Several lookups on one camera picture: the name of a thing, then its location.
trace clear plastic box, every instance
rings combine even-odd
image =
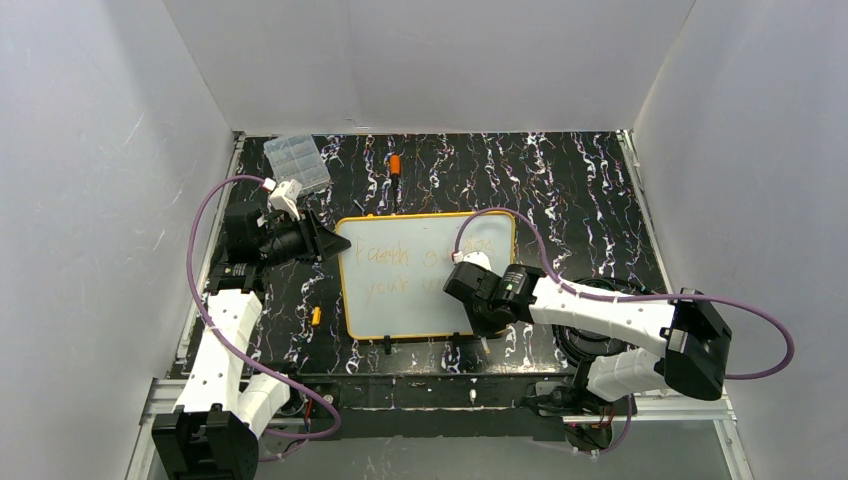
[[[263,147],[278,182],[295,179],[303,185],[299,196],[330,184],[330,172],[312,135],[277,137],[265,142]]]

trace yellow whiteboard frame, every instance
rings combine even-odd
[[[349,222],[374,222],[380,220],[402,220],[406,218],[438,218],[438,217],[470,217],[475,212],[454,212],[454,213],[416,213],[412,215],[368,215],[365,217],[345,217],[338,222],[336,222],[336,234],[341,235],[339,229],[345,223]],[[512,220],[512,231],[510,232],[510,236],[512,237],[512,248],[509,251],[509,263],[513,263],[515,261],[515,216],[509,212],[488,212],[484,213],[482,216],[488,215],[503,215],[509,217]],[[345,325],[347,327],[347,334],[350,335],[354,340],[383,340],[384,337],[376,336],[376,337],[361,337],[353,334],[350,329],[350,316],[347,314],[347,294],[345,292],[345,281],[344,281],[344,261],[342,257],[339,256],[339,274],[342,279],[342,303],[345,308]],[[454,333],[459,333],[460,335],[468,336],[474,335],[474,332],[447,332],[447,333],[422,333],[422,334],[408,334],[408,335],[392,335],[389,338],[392,339],[421,339],[421,338],[430,338],[430,337],[450,337]]]

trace red wire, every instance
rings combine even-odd
[[[312,399],[309,399],[309,405],[306,406],[306,413],[303,415],[304,420],[309,420],[309,414],[312,413]]]
[[[610,419],[607,421],[607,424],[604,425],[605,427],[609,427],[610,425],[612,425],[613,417],[615,417],[615,407],[610,406]]]

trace floor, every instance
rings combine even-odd
[[[268,138],[248,138],[238,173],[272,176],[263,156]],[[308,197],[330,229],[344,217],[386,214],[391,206],[388,160],[402,158],[399,213],[466,212],[507,206],[525,213],[546,239],[550,260],[565,278],[615,276],[663,291],[633,183],[614,132],[316,136],[333,184]],[[230,201],[261,194],[237,185]],[[517,229],[516,261],[537,265],[529,229]],[[278,267],[251,347],[269,364],[293,362],[304,374],[520,374],[566,368],[544,326],[516,324],[490,340],[453,348],[445,338],[401,342],[390,355],[381,342],[358,342],[345,331],[338,261]],[[324,312],[310,326],[312,307]],[[200,322],[187,362],[192,365]]]
[[[592,461],[528,438],[369,438],[312,442],[256,480],[731,480],[712,422],[636,422],[614,453]],[[165,480],[158,457],[149,480]]]

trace marker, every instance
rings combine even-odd
[[[397,213],[398,183],[400,181],[400,155],[392,155],[389,158],[389,173],[392,179],[392,203],[394,213]]]

